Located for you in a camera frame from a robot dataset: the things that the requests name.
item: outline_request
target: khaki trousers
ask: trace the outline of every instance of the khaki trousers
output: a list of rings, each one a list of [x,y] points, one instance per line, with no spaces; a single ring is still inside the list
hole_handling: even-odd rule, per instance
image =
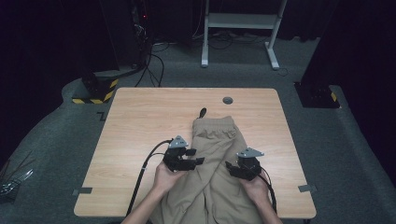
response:
[[[236,165],[235,154],[247,148],[231,117],[196,119],[192,125],[191,157],[202,165],[181,177],[155,208],[153,224],[262,223],[258,211],[225,161]]]

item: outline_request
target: fabric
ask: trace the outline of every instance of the fabric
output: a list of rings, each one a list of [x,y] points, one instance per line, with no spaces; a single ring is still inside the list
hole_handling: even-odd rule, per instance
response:
[[[191,157],[205,157],[202,165],[189,171],[163,197],[152,213],[154,224],[175,223],[262,223],[236,177],[225,162],[236,165],[235,154],[247,148],[231,117],[196,119],[192,125]]]

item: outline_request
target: table top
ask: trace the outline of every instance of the table top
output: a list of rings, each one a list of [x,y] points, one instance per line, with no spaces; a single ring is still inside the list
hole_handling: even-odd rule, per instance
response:
[[[223,103],[231,97],[233,103]],[[282,105],[273,89],[235,88],[120,88],[93,154],[75,214],[80,217],[125,217],[143,161],[161,141],[181,135],[188,143],[192,122],[207,109],[205,118],[232,116],[249,147],[271,176],[278,215],[312,218],[316,209],[309,191],[298,187],[306,180],[291,138]],[[167,145],[156,152],[165,152]],[[163,156],[148,163],[134,205],[149,192],[155,167]]]

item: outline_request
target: white shelf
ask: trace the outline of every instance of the white shelf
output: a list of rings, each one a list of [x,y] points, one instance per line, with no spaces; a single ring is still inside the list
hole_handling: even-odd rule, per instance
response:
[[[209,13],[208,27],[274,29],[276,15]]]

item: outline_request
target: dark background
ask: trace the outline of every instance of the dark background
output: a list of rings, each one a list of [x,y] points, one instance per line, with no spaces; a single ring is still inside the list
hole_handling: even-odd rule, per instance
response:
[[[84,67],[91,72],[110,70],[117,69],[122,62],[116,51],[122,46],[117,47],[120,42],[115,42],[109,32],[106,9],[99,1],[80,2],[84,1],[18,0],[0,3],[1,165],[22,138],[62,103],[62,87],[81,77],[86,71]],[[151,0],[151,15],[157,34],[173,38],[181,36],[184,40],[191,36],[197,27],[200,4],[195,0],[174,0],[171,3]],[[224,1],[221,10],[262,13],[261,8],[268,12],[276,11],[277,4],[275,0],[265,3],[253,0],[251,4]],[[213,10],[220,6],[221,1],[211,1]],[[395,183],[393,65],[396,62],[396,18],[393,8],[395,4],[385,0],[290,0],[278,37],[291,39],[300,36],[303,41],[322,37],[303,82],[342,87],[361,131]],[[175,16],[180,10],[183,15],[179,20],[162,18],[164,15]],[[166,27],[166,24],[175,27],[168,30],[170,34],[159,28]]]

